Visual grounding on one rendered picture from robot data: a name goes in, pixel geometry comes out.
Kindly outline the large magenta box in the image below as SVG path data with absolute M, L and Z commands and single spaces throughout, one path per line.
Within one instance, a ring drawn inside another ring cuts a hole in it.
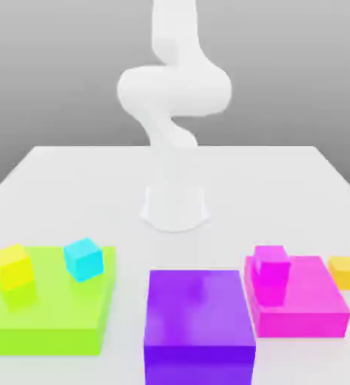
M 254 258 L 247 256 L 244 282 L 258 338 L 343 338 L 350 309 L 319 256 L 292 256 L 288 282 L 271 299 L 257 295 Z

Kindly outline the small magenta cube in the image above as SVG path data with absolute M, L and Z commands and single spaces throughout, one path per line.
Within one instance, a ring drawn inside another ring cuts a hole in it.
M 290 268 L 291 260 L 283 246 L 257 245 L 254 248 L 252 280 L 261 305 L 282 305 Z

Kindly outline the small yellow cube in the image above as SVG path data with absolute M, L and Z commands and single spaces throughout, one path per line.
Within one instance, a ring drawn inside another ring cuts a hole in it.
M 0 249 L 0 286 L 3 292 L 35 280 L 30 255 L 21 244 Z

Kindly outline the small orange cube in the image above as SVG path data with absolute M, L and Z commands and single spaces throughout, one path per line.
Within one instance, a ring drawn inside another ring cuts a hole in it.
M 330 257 L 328 269 L 339 290 L 350 290 L 350 256 Z

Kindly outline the large purple box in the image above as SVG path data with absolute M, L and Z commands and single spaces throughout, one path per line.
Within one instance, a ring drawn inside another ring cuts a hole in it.
M 256 343 L 237 270 L 152 270 L 145 385 L 251 385 Z

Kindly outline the small cyan cube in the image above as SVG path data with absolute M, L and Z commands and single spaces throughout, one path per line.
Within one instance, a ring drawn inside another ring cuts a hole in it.
M 90 238 L 83 238 L 62 248 L 65 266 L 76 282 L 82 283 L 104 272 L 102 249 Z

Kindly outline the large green box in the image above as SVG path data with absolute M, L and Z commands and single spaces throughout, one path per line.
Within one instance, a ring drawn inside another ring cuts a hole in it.
M 78 283 L 61 247 L 28 247 L 35 282 L 3 293 L 0 356 L 100 354 L 116 281 L 115 247 L 103 247 L 103 274 Z

